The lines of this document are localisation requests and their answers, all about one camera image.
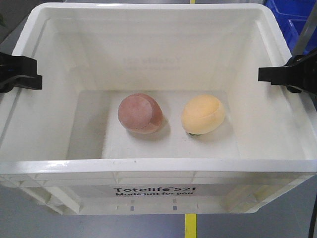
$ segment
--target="blue crate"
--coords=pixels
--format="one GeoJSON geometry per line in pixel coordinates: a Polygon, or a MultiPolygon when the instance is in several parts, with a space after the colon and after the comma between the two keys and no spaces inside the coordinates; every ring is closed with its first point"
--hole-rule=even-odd
{"type": "Polygon", "coordinates": [[[265,5],[273,12],[285,37],[289,19],[306,20],[316,0],[267,0],[265,5]]]}
{"type": "MultiPolygon", "coordinates": [[[[285,41],[288,45],[290,51],[292,51],[298,41],[299,35],[304,28],[306,20],[299,19],[289,19],[288,20],[288,29],[285,31],[285,41]]],[[[313,33],[310,41],[308,42],[304,54],[306,55],[309,51],[317,47],[317,30],[313,33]]]]}

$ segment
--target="black clamp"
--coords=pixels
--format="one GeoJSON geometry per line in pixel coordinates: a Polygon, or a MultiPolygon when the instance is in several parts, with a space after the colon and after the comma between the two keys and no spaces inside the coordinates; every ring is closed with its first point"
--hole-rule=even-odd
{"type": "Polygon", "coordinates": [[[0,93],[7,93],[14,87],[42,89],[37,61],[26,56],[0,53],[0,93]]]}
{"type": "Polygon", "coordinates": [[[258,81],[286,86],[292,93],[317,96],[317,48],[306,56],[294,56],[281,67],[259,68],[258,81]]]}

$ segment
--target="pink ball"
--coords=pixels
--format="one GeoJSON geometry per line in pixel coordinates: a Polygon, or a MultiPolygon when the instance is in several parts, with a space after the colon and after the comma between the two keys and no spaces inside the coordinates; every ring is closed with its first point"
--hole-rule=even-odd
{"type": "Polygon", "coordinates": [[[158,103],[149,95],[136,93],[121,102],[118,118],[127,130],[149,134],[162,125],[163,113],[158,103]]]}

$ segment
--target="yellow ball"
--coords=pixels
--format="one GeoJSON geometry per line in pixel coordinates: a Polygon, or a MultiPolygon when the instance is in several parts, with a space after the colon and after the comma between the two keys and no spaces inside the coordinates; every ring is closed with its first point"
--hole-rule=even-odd
{"type": "Polygon", "coordinates": [[[186,132],[202,135],[215,130],[223,122],[225,110],[221,101],[213,95],[203,94],[192,98],[182,114],[186,132]]]}

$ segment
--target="metal pole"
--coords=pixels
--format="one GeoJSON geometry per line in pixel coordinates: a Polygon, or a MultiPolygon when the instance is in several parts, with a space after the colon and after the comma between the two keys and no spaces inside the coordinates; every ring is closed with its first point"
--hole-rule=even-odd
{"type": "Polygon", "coordinates": [[[296,43],[296,46],[293,49],[292,55],[302,55],[308,41],[311,39],[315,29],[317,26],[317,1],[312,9],[311,14],[309,15],[306,24],[304,25],[304,28],[301,32],[301,35],[299,36],[299,39],[296,43]]]}

